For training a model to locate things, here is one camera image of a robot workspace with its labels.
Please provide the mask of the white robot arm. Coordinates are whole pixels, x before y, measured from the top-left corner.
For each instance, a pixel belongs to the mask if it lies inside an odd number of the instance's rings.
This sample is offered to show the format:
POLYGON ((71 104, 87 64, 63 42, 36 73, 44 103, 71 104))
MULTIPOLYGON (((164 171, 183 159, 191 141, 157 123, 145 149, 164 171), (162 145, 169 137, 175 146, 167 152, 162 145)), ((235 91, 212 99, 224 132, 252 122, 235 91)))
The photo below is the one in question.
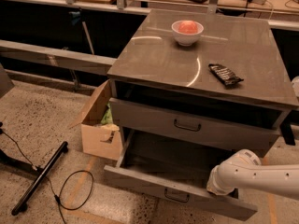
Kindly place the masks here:
POLYGON ((254 152, 242 149, 212 169, 206 189, 216 195, 257 189, 299 200, 299 165, 262 165, 254 152))

